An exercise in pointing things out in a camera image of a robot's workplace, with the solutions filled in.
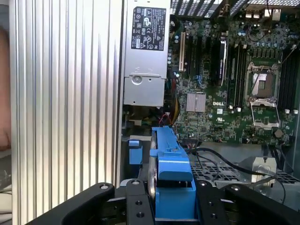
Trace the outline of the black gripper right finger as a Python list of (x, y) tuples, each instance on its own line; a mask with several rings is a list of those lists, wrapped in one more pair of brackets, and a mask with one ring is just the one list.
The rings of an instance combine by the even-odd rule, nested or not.
[(300, 213), (242, 184), (196, 182), (201, 225), (298, 225)]

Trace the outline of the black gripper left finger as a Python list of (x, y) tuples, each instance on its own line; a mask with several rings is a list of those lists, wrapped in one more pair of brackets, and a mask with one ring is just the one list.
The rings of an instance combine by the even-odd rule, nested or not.
[(97, 183), (29, 222), (30, 225), (153, 225), (155, 219), (141, 180), (115, 188)]

